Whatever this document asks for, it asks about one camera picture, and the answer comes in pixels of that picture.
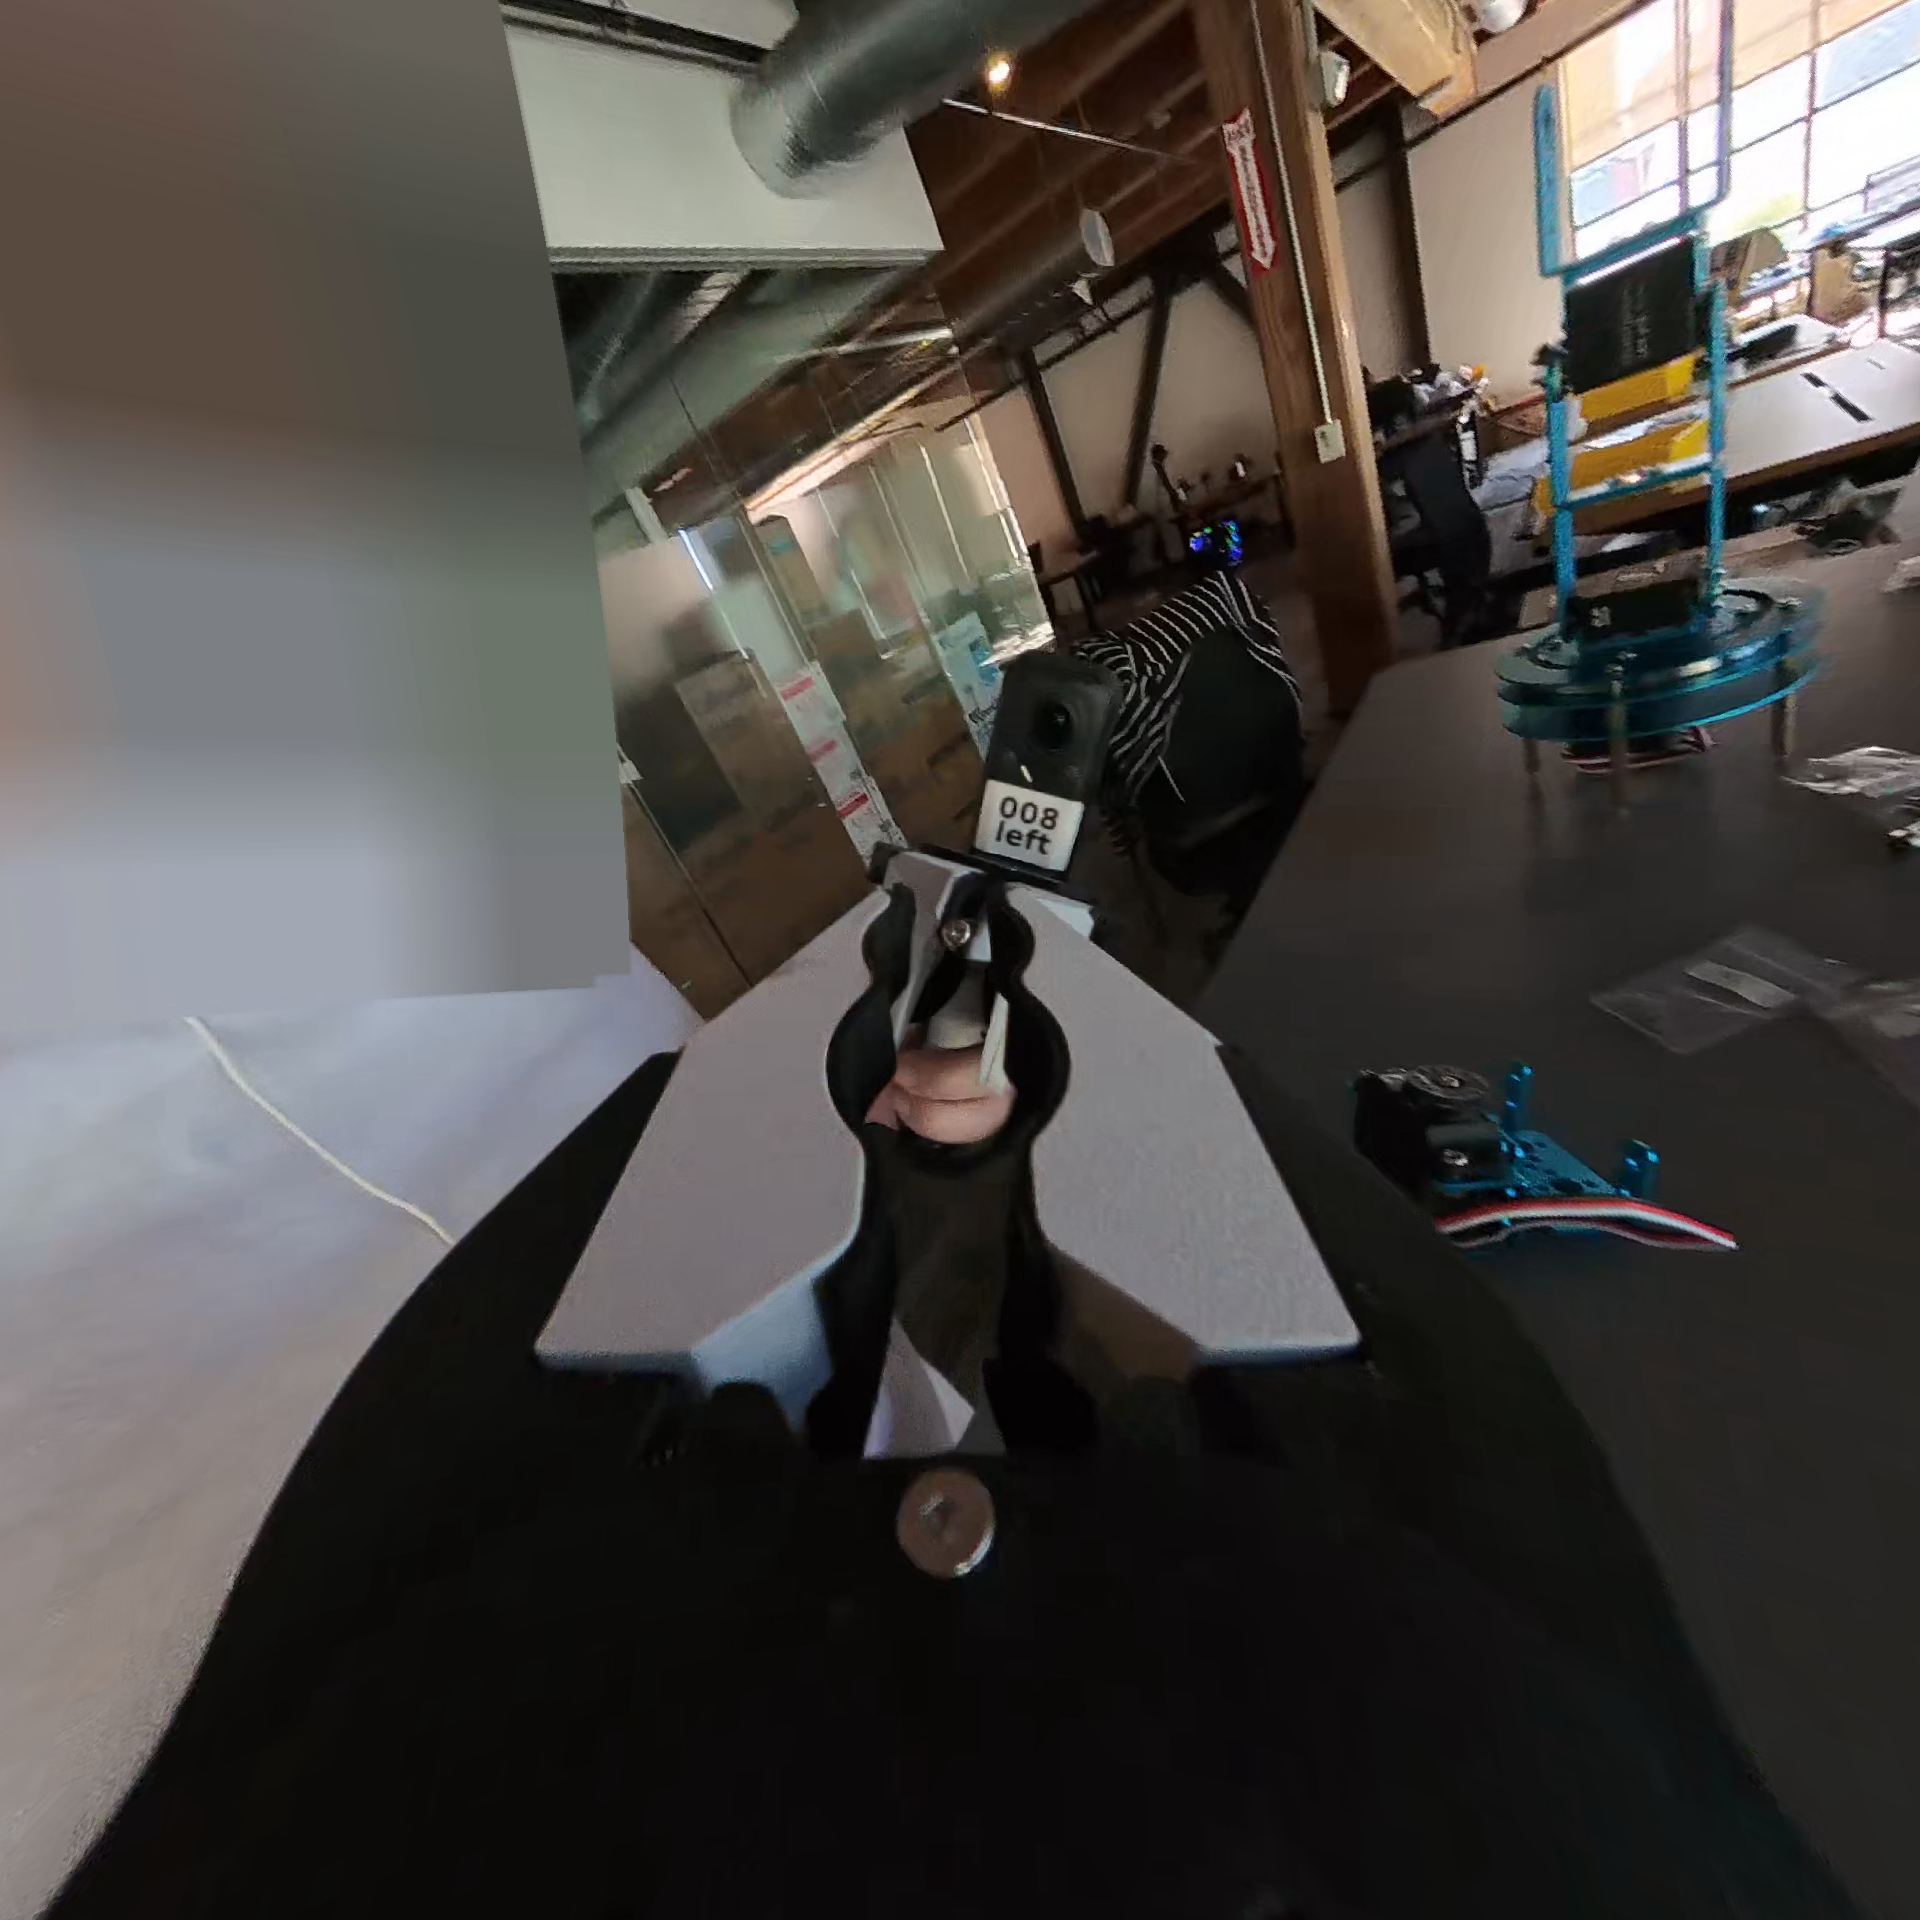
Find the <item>cluttered work table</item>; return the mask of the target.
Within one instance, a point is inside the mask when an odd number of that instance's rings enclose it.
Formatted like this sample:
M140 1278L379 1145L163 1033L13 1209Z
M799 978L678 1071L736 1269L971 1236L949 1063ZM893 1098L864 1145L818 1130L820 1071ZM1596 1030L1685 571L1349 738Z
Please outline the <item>cluttered work table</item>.
M1724 393L1724 507L1773 489L1913 459L1920 345L1913 334L1765 369ZM1705 474L1670 466L1648 481L1573 495L1573 531L1633 531L1705 507Z

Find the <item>person's left hand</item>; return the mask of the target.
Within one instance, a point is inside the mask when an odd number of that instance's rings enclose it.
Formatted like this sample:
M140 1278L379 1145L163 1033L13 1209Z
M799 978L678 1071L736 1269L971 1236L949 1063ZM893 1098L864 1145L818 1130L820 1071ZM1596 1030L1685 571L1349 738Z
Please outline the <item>person's left hand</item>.
M901 1048L872 1098L885 1130L885 1207L898 1236L898 1325L969 1397L997 1354L1018 1236L1018 1093L976 1080L976 1048Z

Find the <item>wooden support post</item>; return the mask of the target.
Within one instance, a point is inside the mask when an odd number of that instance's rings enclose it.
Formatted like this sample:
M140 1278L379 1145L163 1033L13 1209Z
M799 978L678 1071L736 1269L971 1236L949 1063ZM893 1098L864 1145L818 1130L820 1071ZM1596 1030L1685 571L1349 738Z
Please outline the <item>wooden support post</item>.
M1283 266L1247 285L1247 306L1327 699L1332 713L1356 713L1365 684L1400 657L1400 585L1308 9L1193 0L1185 12L1211 79L1211 117L1226 125L1252 110L1260 125Z

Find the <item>dark desk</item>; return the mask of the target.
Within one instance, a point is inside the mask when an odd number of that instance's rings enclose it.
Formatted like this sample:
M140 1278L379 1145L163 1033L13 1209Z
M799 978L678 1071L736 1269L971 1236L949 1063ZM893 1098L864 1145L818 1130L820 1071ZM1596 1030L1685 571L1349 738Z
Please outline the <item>dark desk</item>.
M1528 777L1491 657L1365 684L1198 1025L1334 1145L1359 1066L1527 1063L1556 1145L1648 1145L1660 1196L1736 1236L1483 1276L1603 1434L1770 1789L1861 1905L1913 1914L1913 1098L1809 1010L1670 1055L1596 1006L1736 931L1913 978L1913 855L1779 785L1765 713L1627 806Z

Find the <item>black office chair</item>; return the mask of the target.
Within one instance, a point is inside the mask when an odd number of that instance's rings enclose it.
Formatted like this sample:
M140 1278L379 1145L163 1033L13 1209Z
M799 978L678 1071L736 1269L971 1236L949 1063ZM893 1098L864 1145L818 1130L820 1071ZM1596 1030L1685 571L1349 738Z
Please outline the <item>black office chair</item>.
M1443 654L1483 639L1491 606L1491 526L1470 489L1456 419L1389 441L1377 474L1379 495L1411 513L1389 531L1404 606L1439 620Z

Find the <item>red white hanging banner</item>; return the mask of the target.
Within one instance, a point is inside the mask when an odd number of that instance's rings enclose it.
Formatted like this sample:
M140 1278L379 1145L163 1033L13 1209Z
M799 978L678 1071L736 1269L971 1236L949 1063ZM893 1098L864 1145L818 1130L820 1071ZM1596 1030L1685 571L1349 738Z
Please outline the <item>red white hanging banner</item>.
M1252 110L1233 114L1216 125L1216 143L1226 143L1226 163L1233 163L1242 271L1252 285L1283 266L1283 216L1275 216L1275 180L1269 180Z

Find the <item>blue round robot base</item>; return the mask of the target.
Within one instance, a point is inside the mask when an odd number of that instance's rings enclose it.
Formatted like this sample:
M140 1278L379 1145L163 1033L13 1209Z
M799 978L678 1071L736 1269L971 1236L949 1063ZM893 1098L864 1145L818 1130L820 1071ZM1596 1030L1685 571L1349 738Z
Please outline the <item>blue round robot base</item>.
M1556 79L1528 94L1528 216L1536 278L1556 289L1560 334L1542 345L1542 526L1556 613L1502 657L1502 720L1527 771L1556 748L1603 768L1612 794L1648 760L1770 707L1770 756L1786 760L1796 699L1811 676L1811 594L1724 571L1724 441L1729 441L1729 334L1716 271L1705 216L1729 191L1729 42L1718 42L1716 194L1670 217L1573 252L1568 160ZM1603 393L1658 369L1685 369L1670 401L1627 401L1638 441L1670 419L1670 453L1620 453L1612 474L1573 476L1568 430L1606 430ZM1612 575L1573 571L1573 524L1638 507L1660 489L1703 495L1703 549Z

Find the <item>silver air duct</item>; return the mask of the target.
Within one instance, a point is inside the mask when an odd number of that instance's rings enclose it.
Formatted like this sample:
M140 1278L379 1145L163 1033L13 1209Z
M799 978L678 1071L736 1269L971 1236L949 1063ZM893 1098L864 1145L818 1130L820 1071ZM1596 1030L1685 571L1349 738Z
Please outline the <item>silver air duct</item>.
M881 138L931 117L934 110L997 135L1048 135L1122 160L1163 160L1154 143L1003 114L961 98L961 79L985 79L997 57L1025 57L1089 12L1084 0L827 0L805 9L799 23L760 52L736 79L726 125L756 173L808 198Z

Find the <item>flat clear bag with nuts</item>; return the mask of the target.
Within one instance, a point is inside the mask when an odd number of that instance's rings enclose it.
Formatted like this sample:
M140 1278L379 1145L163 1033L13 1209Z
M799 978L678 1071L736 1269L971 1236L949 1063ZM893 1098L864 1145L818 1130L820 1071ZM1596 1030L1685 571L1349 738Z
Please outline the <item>flat clear bag with nuts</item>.
M1835 1010L1859 984L1859 965L1746 920L1683 962L1596 994L1590 1006L1670 1055L1703 1055L1746 1030Z

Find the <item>large glass window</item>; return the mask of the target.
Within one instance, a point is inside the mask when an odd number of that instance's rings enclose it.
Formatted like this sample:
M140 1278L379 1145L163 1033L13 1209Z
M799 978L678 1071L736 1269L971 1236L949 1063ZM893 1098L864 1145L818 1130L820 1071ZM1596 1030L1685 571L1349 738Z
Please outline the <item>large glass window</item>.
M1648 0L1556 63L1568 247L1596 260L1705 205L1705 231L1825 224L1913 198L1913 0Z

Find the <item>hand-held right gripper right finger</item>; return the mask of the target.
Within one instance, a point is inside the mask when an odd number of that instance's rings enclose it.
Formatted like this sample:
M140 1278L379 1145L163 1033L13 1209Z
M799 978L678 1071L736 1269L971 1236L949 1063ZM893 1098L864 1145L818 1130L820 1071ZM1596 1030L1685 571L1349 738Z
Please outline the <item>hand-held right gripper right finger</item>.
M1018 1236L985 1360L997 1444L1084 1447L1133 1381L1345 1370L1356 1310L1205 1025L1057 912L993 912Z

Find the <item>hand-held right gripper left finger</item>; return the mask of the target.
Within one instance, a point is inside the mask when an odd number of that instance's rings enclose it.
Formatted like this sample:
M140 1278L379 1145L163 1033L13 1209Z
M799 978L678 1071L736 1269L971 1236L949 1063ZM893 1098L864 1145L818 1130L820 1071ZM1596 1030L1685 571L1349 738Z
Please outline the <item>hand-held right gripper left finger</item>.
M872 1111L898 1080L908 893L893 885L698 1030L531 1343L573 1372L763 1385L864 1458L898 1320Z

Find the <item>blue metal servo bracket assembly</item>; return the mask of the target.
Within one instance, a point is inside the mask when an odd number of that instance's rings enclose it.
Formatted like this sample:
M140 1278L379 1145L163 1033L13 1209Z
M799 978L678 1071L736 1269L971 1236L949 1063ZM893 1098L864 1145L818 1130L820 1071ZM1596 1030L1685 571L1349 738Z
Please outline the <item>blue metal servo bracket assembly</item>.
M1456 1252L1512 1236L1673 1236L1658 1209L1658 1151L1620 1172L1528 1130L1528 1066L1365 1066L1349 1087L1356 1152L1389 1172Z

